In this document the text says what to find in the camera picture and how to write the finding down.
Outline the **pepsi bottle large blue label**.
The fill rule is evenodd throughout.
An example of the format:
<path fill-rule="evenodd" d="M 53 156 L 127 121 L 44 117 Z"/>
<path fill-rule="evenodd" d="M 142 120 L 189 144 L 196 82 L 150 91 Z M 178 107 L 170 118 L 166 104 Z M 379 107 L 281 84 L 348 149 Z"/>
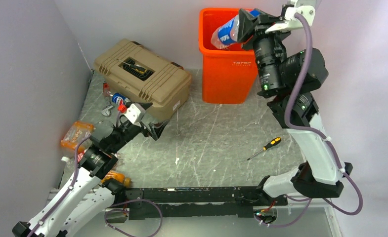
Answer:
<path fill-rule="evenodd" d="M 210 36 L 207 49 L 226 50 L 238 43 L 239 9 L 214 9 L 208 16 Z"/>

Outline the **large orange bottle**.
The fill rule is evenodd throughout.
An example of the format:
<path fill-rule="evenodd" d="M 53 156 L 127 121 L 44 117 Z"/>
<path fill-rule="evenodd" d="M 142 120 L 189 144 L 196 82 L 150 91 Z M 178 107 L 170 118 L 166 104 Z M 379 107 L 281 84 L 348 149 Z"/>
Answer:
<path fill-rule="evenodd" d="M 94 126 L 91 123 L 76 121 L 69 128 L 63 139 L 60 141 L 60 146 L 65 157 L 72 157 L 76 146 L 87 136 L 93 132 Z"/>

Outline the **red label clear bottle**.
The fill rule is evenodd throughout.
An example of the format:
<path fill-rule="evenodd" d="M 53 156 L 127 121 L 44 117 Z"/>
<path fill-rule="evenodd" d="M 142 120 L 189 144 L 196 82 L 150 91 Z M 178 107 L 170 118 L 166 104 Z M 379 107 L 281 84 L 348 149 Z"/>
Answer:
<path fill-rule="evenodd" d="M 83 153 L 79 153 L 79 154 L 78 154 L 78 156 L 77 156 L 77 162 L 80 162 L 80 160 L 82 159 L 83 155 L 84 155 Z M 65 163 L 69 163 L 69 162 L 71 161 L 71 158 L 70 158 L 70 157 L 63 156 L 63 157 L 61 158 L 61 160 L 62 160 L 63 162 L 65 162 Z"/>

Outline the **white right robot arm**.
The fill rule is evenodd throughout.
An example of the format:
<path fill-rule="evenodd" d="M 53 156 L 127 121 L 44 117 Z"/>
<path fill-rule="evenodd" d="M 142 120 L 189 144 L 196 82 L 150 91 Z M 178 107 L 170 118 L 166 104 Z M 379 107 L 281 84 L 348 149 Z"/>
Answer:
<path fill-rule="evenodd" d="M 353 169 L 342 162 L 326 135 L 312 96 L 328 77 L 325 60 L 313 46 L 311 5 L 283 6 L 278 17 L 259 9 L 240 9 L 237 41 L 255 55 L 261 90 L 280 126 L 299 145 L 305 162 L 284 174 L 266 176 L 257 200 L 268 205 L 276 197 L 298 192 L 308 198 L 337 198 L 341 179 Z"/>

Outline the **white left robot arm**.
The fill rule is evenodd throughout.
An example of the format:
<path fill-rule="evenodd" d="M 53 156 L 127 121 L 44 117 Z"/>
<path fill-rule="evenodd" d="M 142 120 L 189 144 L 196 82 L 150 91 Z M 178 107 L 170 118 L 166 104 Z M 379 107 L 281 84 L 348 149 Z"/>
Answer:
<path fill-rule="evenodd" d="M 120 207 L 127 198 L 126 187 L 114 178 L 105 179 L 118 161 L 117 152 L 138 134 L 158 140 L 168 121 L 145 125 L 142 119 L 151 102 L 127 102 L 119 106 L 124 123 L 100 121 L 94 125 L 82 158 L 75 149 L 74 172 L 54 198 L 31 220 L 18 222 L 16 237 L 69 237 L 71 230 L 85 224 L 100 205 Z"/>

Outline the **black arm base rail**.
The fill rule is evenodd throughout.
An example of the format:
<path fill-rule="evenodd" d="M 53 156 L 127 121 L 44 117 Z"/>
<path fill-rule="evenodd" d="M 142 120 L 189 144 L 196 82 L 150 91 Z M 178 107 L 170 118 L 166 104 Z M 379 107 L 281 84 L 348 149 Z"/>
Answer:
<path fill-rule="evenodd" d="M 129 188 L 111 208 L 127 210 L 130 220 L 159 217 L 237 216 L 251 218 L 260 209 L 286 206 L 283 196 L 267 197 L 255 186 Z"/>

